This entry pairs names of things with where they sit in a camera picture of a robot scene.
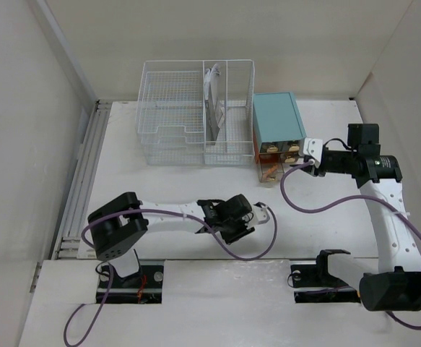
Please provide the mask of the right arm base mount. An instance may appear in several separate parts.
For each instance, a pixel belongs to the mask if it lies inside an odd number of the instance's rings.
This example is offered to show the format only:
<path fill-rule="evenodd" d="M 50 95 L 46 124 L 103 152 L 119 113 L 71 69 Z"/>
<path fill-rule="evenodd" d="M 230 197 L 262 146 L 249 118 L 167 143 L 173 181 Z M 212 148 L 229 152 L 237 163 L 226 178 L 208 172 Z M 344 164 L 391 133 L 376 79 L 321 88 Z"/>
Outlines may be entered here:
<path fill-rule="evenodd" d="M 329 274 L 328 258 L 334 254 L 350 255 L 342 249 L 321 250 L 314 260 L 290 263 L 287 284 L 293 289 L 296 304 L 360 304 L 358 292 L 343 280 Z"/>

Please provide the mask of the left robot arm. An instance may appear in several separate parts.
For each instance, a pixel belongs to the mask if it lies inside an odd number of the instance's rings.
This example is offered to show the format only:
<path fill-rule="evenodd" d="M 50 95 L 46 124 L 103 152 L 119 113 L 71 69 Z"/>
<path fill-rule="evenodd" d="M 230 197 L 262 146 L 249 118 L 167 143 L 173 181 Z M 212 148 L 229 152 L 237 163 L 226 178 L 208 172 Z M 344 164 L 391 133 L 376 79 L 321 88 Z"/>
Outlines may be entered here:
<path fill-rule="evenodd" d="M 133 248 L 143 235 L 172 231 L 219 234 L 230 245 L 269 221 L 269 215 L 260 203 L 252 205 L 242 194 L 226 201 L 160 205 L 142 202 L 136 193 L 126 192 L 89 214 L 87 221 L 97 260 L 110 263 L 117 280 L 130 287 L 140 280 Z"/>

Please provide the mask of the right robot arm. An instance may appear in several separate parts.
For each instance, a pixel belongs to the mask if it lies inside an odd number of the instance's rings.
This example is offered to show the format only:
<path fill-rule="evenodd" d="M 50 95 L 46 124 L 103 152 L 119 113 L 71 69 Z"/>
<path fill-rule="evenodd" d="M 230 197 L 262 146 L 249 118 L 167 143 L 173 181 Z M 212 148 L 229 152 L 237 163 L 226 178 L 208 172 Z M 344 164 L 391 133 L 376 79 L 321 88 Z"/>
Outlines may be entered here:
<path fill-rule="evenodd" d="M 407 225 L 402 173 L 397 159 L 382 155 L 377 124 L 349 124 L 346 150 L 330 150 L 306 137 L 300 155 L 313 160 L 312 176 L 347 174 L 360 190 L 370 214 L 378 248 L 378 267 L 361 265 L 348 251 L 320 251 L 313 267 L 324 285 L 343 282 L 355 289 L 364 307 L 376 311 L 421 310 L 421 254 Z"/>

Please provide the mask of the teal drawer cabinet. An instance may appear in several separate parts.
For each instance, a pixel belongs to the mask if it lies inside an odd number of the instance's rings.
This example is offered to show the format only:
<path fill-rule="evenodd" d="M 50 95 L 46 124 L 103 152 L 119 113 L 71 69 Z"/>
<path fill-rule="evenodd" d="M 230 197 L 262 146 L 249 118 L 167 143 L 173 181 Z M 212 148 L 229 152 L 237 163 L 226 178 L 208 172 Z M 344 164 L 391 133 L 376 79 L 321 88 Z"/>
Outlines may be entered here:
<path fill-rule="evenodd" d="M 300 141 L 306 137 L 295 94 L 253 95 L 253 144 L 257 163 L 297 160 Z"/>

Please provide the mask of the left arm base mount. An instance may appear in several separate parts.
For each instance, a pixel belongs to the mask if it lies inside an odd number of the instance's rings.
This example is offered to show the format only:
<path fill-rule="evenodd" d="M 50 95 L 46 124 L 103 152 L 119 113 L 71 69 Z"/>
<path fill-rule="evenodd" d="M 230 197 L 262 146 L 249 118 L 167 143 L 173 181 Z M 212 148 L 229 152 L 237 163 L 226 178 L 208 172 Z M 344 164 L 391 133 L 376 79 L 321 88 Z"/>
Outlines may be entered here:
<path fill-rule="evenodd" d="M 116 273 L 106 304 L 161 304 L 164 262 L 141 260 L 139 270 L 123 279 Z"/>

